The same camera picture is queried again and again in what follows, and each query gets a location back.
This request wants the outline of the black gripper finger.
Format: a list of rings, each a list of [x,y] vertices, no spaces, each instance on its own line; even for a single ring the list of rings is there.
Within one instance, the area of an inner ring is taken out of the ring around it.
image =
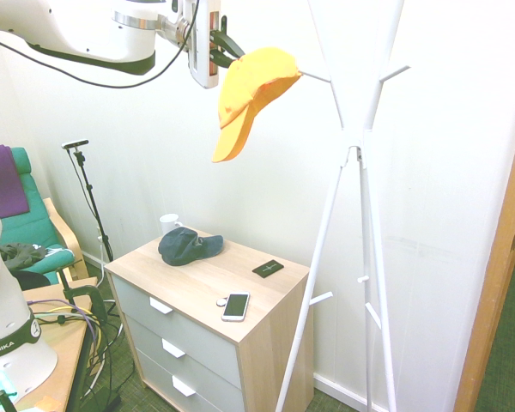
[[[209,38],[214,45],[217,45],[235,58],[241,58],[245,55],[242,48],[227,33],[221,30],[212,30]]]
[[[211,63],[214,63],[216,66],[228,69],[232,64],[233,60],[226,56],[223,52],[211,49],[209,53],[209,59]]]

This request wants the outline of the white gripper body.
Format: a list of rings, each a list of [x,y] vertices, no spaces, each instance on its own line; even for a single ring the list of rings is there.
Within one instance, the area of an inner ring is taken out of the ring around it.
[[[220,1],[184,1],[183,16],[189,22],[189,69],[193,79],[203,88],[218,84],[218,66],[210,60],[214,48],[210,40],[212,31],[220,28]]]

